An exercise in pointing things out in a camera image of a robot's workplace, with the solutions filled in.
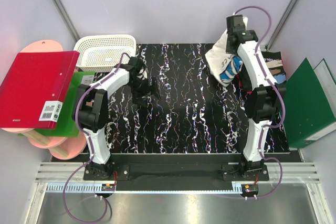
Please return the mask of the white t shirt blue print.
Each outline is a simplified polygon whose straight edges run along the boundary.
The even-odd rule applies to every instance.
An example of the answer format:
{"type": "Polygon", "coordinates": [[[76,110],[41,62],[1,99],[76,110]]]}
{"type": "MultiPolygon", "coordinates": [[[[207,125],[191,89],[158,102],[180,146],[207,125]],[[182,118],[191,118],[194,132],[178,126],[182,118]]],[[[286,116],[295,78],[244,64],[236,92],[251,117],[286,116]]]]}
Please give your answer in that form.
{"type": "Polygon", "coordinates": [[[224,87],[232,82],[243,66],[243,61],[239,56],[226,52],[227,38],[226,29],[220,39],[205,54],[210,74],[224,87]]]}

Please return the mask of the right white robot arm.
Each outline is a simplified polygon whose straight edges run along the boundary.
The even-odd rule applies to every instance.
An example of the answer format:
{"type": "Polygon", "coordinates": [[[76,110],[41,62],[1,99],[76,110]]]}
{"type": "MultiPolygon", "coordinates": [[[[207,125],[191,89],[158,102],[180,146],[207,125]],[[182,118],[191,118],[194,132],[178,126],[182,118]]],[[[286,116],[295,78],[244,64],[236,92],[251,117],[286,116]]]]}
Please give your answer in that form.
{"type": "Polygon", "coordinates": [[[278,84],[270,73],[254,30],[246,29],[244,17],[233,14],[226,18],[226,52],[237,55],[245,67],[252,93],[245,102],[249,127],[246,145],[238,165],[238,174],[244,180],[253,180],[264,170],[264,146],[268,129],[276,115],[284,110],[286,87],[278,84]]]}

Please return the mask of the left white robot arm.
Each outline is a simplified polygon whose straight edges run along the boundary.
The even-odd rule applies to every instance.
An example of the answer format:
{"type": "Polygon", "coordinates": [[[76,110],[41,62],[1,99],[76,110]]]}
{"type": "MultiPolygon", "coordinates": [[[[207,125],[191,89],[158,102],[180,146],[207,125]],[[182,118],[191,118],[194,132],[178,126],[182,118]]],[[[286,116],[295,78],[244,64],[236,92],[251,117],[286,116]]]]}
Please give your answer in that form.
{"type": "Polygon", "coordinates": [[[131,88],[132,103],[138,106],[147,106],[151,96],[161,99],[156,78],[148,77],[144,61],[125,52],[121,55],[121,58],[124,57],[128,58],[126,64],[120,61],[100,80],[90,85],[79,85],[73,106],[72,118],[84,134],[89,148],[86,171],[103,180],[116,174],[105,137],[110,97],[120,88],[128,86],[131,88]]]}

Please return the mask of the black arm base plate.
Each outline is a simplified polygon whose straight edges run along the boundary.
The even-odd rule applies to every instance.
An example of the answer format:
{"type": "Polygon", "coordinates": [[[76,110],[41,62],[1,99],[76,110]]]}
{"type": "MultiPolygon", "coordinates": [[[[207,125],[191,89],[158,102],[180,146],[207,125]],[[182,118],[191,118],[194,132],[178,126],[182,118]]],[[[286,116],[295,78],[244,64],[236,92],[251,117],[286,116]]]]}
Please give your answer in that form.
{"type": "Polygon", "coordinates": [[[90,164],[84,180],[117,180],[123,191],[224,191],[232,182],[269,181],[267,166],[245,172],[240,154],[112,154],[105,165],[90,164]]]}

